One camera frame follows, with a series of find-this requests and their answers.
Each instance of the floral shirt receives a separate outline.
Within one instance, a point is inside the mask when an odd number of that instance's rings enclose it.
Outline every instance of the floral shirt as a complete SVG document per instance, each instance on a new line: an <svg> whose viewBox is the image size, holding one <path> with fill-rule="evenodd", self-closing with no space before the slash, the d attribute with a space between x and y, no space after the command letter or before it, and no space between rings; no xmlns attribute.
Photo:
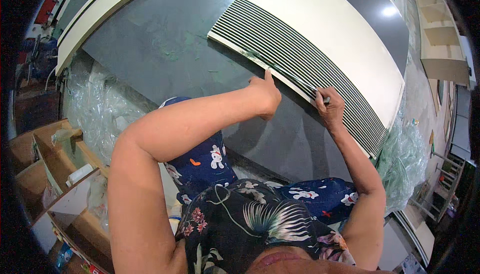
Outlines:
<svg viewBox="0 0 480 274"><path fill-rule="evenodd" d="M185 239L189 273L243 273L274 246L303 248L312 259L354 265L345 241L295 199L259 181L239 180L200 193L183 208L175 235Z"/></svg>

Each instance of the blue patterned pants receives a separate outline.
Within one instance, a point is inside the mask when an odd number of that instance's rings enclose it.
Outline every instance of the blue patterned pants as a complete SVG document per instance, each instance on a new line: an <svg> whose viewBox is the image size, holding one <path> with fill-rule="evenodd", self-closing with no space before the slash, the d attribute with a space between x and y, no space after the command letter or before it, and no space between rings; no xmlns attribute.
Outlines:
<svg viewBox="0 0 480 274"><path fill-rule="evenodd" d="M190 98L171 98L161 107L188 99ZM178 187L177 199L183 204L189 204L208 187L219 184L228 188L238 181L228 162L222 132L219 131L189 152L164 165ZM339 178L301 181L271 189L279 198L302 201L312 216L327 225L348 218L358 198L353 183Z"/></svg>

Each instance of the hand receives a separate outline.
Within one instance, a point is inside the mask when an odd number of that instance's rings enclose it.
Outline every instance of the hand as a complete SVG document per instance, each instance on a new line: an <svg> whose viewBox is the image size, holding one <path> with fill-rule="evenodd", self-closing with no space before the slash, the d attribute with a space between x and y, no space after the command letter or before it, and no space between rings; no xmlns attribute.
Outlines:
<svg viewBox="0 0 480 274"><path fill-rule="evenodd" d="M250 85L247 89L252 92L253 96L257 97L257 115L263 120L271 120L282 100L282 94L273 82L272 73L270 70L265 70L265 79L254 76L248 82Z"/></svg>
<svg viewBox="0 0 480 274"><path fill-rule="evenodd" d="M323 118L323 123L330 134L337 133L345 128L343 126L343 110L345 109L345 101L343 101L340 94L334 87L330 86L326 89L317 88L317 97L315 103L317 104L318 113ZM330 102L324 104L323 98L330 97Z"/></svg>

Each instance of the person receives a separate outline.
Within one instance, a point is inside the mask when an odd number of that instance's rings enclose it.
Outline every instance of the person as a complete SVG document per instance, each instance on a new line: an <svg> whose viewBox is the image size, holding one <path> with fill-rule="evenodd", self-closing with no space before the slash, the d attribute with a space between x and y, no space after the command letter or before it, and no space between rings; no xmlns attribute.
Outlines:
<svg viewBox="0 0 480 274"><path fill-rule="evenodd" d="M273 118L281 94L272 74L266 71L264 79L253 77L249 83L209 97L171 98L118 138L108 179L115 273L377 269L386 195L376 169L342 123L343 99L333 87L318 88L316 104L354 186L325 179L275 188L238 180L221 138L221 129L229 125L257 116ZM330 97L328 105L324 97ZM162 162L185 204L175 235L165 206L158 165ZM345 200L339 195L346 195ZM314 204L319 198L329 206ZM350 208L341 235L322 223L339 206ZM337 214L344 217L345 210Z"/></svg>

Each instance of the gray countertop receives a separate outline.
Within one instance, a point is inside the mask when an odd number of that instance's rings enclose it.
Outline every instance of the gray countertop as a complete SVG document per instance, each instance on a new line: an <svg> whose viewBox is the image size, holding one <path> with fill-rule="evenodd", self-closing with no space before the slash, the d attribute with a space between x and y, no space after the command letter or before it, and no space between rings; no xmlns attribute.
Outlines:
<svg viewBox="0 0 480 274"><path fill-rule="evenodd" d="M105 21L83 49L157 104L173 96L236 90L248 85L252 75L262 77L262 68L206 38L233 1L133 0ZM407 27L400 15L395 21L382 22L378 17L378 9L393 4L389 0L349 1L377 32L403 73ZM350 181L345 162L316 110L279 81L277 86L283 97L273 120L252 119L226 128L225 145L289 180L331 176ZM212 107L211 112L222 113L227 108Z"/></svg>

